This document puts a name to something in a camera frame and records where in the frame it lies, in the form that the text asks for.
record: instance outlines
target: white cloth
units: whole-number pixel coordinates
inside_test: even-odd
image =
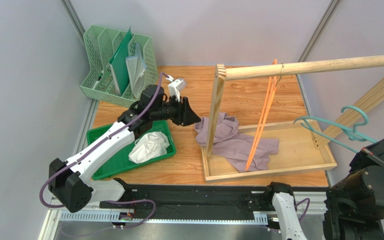
[[[128,159],[136,164],[144,163],[150,159],[166,155],[169,139],[160,131],[149,132],[136,140]]]

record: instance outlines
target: wooden table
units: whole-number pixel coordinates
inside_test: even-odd
[[[158,70],[174,78],[184,78],[187,87],[181,95],[189,98],[190,106],[198,116],[210,115],[215,72],[213,66],[160,66]],[[166,93],[168,83],[164,80],[162,84]],[[240,125],[257,124],[267,85],[268,78],[226,82],[220,112],[237,117]],[[125,110],[125,107],[100,102],[93,128],[112,124]],[[278,84],[267,123],[292,121],[306,114],[296,77],[284,76]],[[168,125],[177,149],[175,156],[112,177],[121,178],[129,184],[266,186],[274,181],[292,186],[328,186],[324,171],[205,183],[201,150],[195,142],[197,133],[194,127],[176,126],[171,121],[168,121]]]

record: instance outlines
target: folded clothing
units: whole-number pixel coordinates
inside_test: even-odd
[[[128,154],[128,159],[136,164],[167,154],[169,139],[161,131],[149,132],[136,140],[135,146]]]
[[[208,117],[202,117],[201,122],[195,124],[194,129],[198,132],[195,140],[200,146],[205,146],[207,143],[208,125]],[[239,122],[236,117],[228,116],[226,112],[219,113],[212,153],[226,158],[236,170],[242,173],[245,172],[254,137],[239,134],[238,127]],[[248,171],[267,170],[268,163],[271,161],[269,155],[278,154],[279,142],[279,139],[275,138],[260,139]]]

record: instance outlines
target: white wall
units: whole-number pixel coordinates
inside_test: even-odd
[[[384,1],[342,1],[308,61],[350,58],[384,54]],[[301,76],[311,115],[335,121],[340,109],[352,105],[384,77],[384,67],[313,73]],[[384,138],[384,101],[369,113],[369,124],[359,131],[375,138]],[[350,142],[345,136],[338,140],[360,149],[369,143]],[[330,143],[338,167],[330,171],[333,183],[346,177],[355,155]]]
[[[0,0],[0,239],[37,239],[47,212],[38,193],[49,163],[73,153],[88,71],[58,0]]]
[[[152,37],[158,65],[296,62],[330,0],[72,0],[87,29]]]

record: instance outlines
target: purple cloth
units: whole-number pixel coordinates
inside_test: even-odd
[[[208,126],[208,117],[202,117],[201,122],[195,124],[195,131],[198,132],[195,140],[200,146],[206,145]],[[254,136],[239,134],[238,127],[239,122],[236,117],[228,116],[225,112],[219,113],[212,153],[226,158],[236,170],[243,173],[245,172]],[[270,162],[269,155],[278,154],[279,142],[279,139],[275,138],[260,139],[248,171],[267,170],[268,162]]]

